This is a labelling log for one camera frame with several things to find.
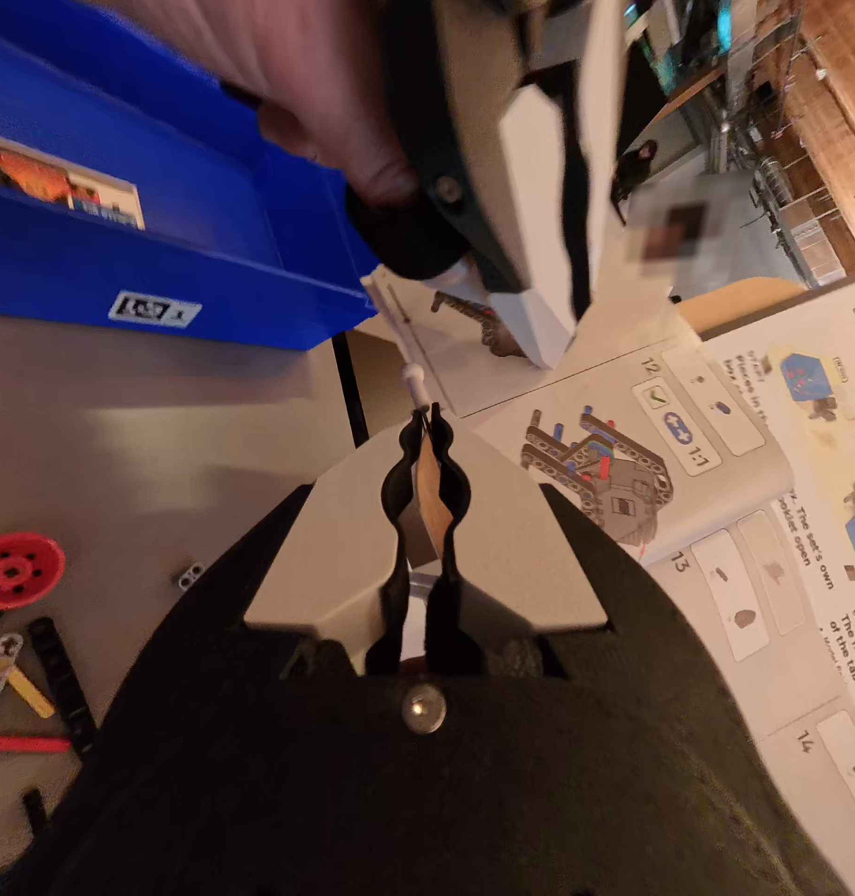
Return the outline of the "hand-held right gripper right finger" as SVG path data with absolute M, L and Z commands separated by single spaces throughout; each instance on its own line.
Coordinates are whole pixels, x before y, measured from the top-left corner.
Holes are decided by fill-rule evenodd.
M 427 670 L 563 676 L 548 638 L 607 617 L 539 483 L 438 403 L 425 428 Z

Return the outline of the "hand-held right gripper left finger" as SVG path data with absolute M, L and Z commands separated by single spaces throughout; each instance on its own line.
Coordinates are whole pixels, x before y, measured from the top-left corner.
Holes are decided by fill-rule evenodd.
M 245 611 L 248 627 L 340 643 L 368 675 L 399 671 L 410 602 L 400 517 L 423 435 L 414 411 L 316 481 Z

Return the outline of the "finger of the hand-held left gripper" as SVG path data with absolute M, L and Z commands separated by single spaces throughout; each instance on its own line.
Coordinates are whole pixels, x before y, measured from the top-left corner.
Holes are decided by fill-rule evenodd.
M 553 369 L 576 327 L 572 263 L 562 223 L 565 119 L 538 86 L 526 86 L 515 93 L 499 128 L 526 285 L 490 293 L 490 307 L 532 364 Z
M 581 36 L 575 59 L 576 249 L 573 311 L 579 324 L 600 294 L 601 262 L 616 224 L 610 193 L 616 163 L 626 57 L 622 2 L 580 4 Z

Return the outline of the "instruction booklet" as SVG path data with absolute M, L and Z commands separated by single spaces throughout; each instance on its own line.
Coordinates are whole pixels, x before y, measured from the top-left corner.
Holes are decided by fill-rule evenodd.
M 855 893 L 855 701 L 773 508 L 792 466 L 705 341 L 625 286 L 553 371 L 384 269 L 431 396 L 645 566 L 721 667 L 793 810 Z

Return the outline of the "grey desk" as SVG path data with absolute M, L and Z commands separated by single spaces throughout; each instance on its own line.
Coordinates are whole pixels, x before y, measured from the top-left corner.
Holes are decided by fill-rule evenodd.
M 175 578 L 353 448 L 331 341 L 301 353 L 0 316 L 0 536 L 65 556 L 0 634 L 51 618 L 100 727 Z

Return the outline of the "person's left hand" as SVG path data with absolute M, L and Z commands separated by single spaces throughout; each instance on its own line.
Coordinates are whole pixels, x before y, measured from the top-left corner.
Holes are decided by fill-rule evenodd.
M 224 82 L 263 100 L 265 139 L 340 170 L 360 199 L 420 191 L 385 108 L 382 2 L 102 2 Z

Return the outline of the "pile of toy brick pieces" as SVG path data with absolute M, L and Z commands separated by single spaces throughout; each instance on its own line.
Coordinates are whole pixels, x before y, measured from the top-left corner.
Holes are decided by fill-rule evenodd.
M 27 634 L 46 679 L 47 698 L 56 707 L 54 716 L 58 716 L 63 724 L 65 735 L 60 737 L 71 742 L 72 749 L 68 754 L 85 764 L 92 755 L 98 728 L 71 658 L 51 618 L 42 616 L 31 620 Z

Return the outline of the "red toy wheel rim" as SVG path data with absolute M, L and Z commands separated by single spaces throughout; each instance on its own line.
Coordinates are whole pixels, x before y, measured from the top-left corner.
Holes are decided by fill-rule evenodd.
M 63 577 L 66 558 L 52 538 L 36 532 L 0 535 L 0 612 L 43 599 Z

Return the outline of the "yellow toy axle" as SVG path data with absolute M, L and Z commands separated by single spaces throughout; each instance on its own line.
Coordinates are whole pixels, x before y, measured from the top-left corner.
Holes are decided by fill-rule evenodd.
M 21 671 L 17 657 L 22 646 L 23 639 L 16 633 L 0 637 L 0 695 L 10 687 L 41 719 L 49 719 L 56 707 Z

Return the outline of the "printed instruction sheet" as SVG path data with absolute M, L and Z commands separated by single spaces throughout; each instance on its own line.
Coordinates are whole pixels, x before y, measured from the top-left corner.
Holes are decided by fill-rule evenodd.
M 855 701 L 855 277 L 703 339 L 792 466 L 773 508 Z

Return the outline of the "blue plastic bin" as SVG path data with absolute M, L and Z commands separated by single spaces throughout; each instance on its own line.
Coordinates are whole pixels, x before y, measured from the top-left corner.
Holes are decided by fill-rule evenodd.
M 0 315 L 309 350 L 377 313 L 344 190 L 114 11 L 0 2 Z

